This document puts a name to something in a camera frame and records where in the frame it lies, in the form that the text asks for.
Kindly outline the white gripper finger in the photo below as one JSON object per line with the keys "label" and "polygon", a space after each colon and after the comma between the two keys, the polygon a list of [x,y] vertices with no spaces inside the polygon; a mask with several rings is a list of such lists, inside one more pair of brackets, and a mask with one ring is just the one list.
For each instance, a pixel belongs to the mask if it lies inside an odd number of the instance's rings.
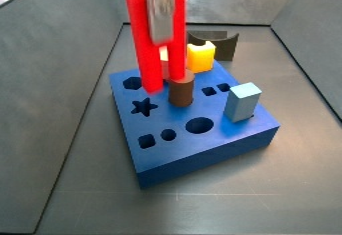
{"label": "white gripper finger", "polygon": [[134,45],[166,45],[173,40],[174,0],[130,0]]}

